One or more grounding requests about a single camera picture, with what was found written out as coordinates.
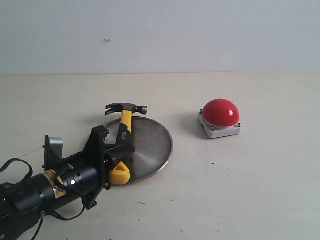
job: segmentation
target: white table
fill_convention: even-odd
[[[40,174],[45,135],[63,138],[68,157],[91,128],[120,117],[106,117],[105,105],[147,105],[147,117],[174,141],[166,168],[103,191],[75,220],[46,217],[37,239],[318,240],[319,78],[320,71],[1,77],[0,164],[21,158]],[[240,135],[206,138],[197,114],[216,98],[239,108]],[[14,163],[0,182],[16,183],[27,170]],[[77,200],[60,212],[80,210]]]

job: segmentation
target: yellow label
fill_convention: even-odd
[[[53,192],[54,192],[54,195],[55,195],[55,198],[58,199],[58,198],[61,198],[63,197],[64,195],[67,194],[67,192],[63,189],[60,189],[60,188],[57,188],[57,186],[55,185],[54,183],[54,178],[55,178],[55,175],[56,175],[56,172],[54,170],[48,170],[48,171],[45,171],[42,173],[46,179],[48,179],[48,181],[50,182],[52,188],[53,188]],[[62,179],[61,177],[58,177],[57,178],[58,181],[61,183],[61,184],[64,184],[62,182]]]

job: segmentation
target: red dome button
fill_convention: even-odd
[[[240,120],[238,108],[226,99],[208,102],[202,110],[202,115],[206,121],[218,127],[230,127]]]

